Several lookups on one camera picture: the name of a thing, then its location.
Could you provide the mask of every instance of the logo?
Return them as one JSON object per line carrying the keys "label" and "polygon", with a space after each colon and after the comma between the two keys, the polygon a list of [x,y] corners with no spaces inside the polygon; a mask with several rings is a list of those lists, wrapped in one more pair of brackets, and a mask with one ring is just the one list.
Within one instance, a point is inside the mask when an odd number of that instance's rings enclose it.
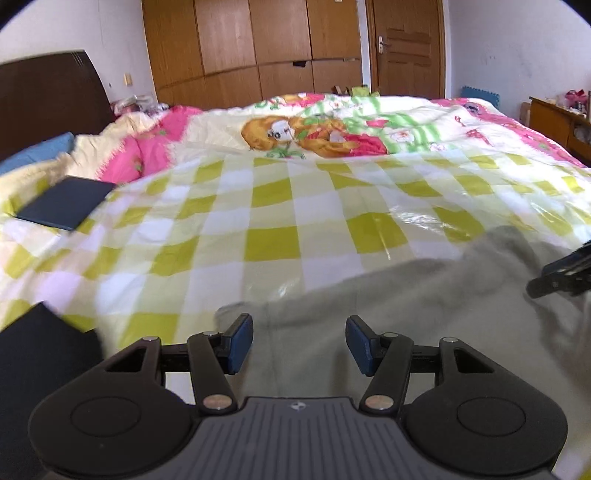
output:
{"label": "logo", "polygon": [[295,411],[302,411],[304,410],[304,408],[306,408],[308,405],[306,405],[304,402],[302,401],[297,401],[294,402],[290,405],[290,408],[293,408]]}

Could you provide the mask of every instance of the wooden dresser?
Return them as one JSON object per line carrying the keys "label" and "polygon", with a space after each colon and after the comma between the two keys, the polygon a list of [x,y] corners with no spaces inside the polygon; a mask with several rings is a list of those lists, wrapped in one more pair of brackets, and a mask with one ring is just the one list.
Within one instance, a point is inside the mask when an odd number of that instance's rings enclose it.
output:
{"label": "wooden dresser", "polygon": [[591,130],[584,116],[569,112],[551,103],[531,98],[530,128],[562,145],[572,156],[591,166],[591,145],[574,136],[574,129],[583,126]]}

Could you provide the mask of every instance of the dark wooden headboard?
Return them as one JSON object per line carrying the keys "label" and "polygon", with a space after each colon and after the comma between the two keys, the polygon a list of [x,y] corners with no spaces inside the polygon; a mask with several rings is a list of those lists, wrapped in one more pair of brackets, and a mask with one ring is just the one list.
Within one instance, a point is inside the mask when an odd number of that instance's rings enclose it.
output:
{"label": "dark wooden headboard", "polygon": [[100,133],[115,120],[84,51],[0,65],[0,162],[65,132]]}

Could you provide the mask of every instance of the white wall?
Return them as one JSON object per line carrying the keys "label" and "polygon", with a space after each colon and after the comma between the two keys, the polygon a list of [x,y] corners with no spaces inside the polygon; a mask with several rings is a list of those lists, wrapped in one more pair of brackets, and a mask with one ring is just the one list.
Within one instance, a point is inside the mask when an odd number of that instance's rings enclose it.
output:
{"label": "white wall", "polygon": [[449,0],[452,91],[500,94],[519,117],[530,96],[591,89],[591,27],[562,0]]}
{"label": "white wall", "polygon": [[0,31],[0,63],[63,50],[86,50],[111,101],[154,95],[141,0],[36,0]]}

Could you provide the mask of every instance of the door handle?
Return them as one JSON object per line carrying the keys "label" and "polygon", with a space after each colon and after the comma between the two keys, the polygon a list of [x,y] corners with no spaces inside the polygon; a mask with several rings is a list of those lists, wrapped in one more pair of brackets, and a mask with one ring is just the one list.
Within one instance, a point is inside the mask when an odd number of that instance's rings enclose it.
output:
{"label": "door handle", "polygon": [[389,43],[386,43],[384,41],[384,38],[382,37],[382,35],[380,35],[378,37],[378,51],[380,53],[384,53],[384,47],[391,47],[392,45],[390,45]]}

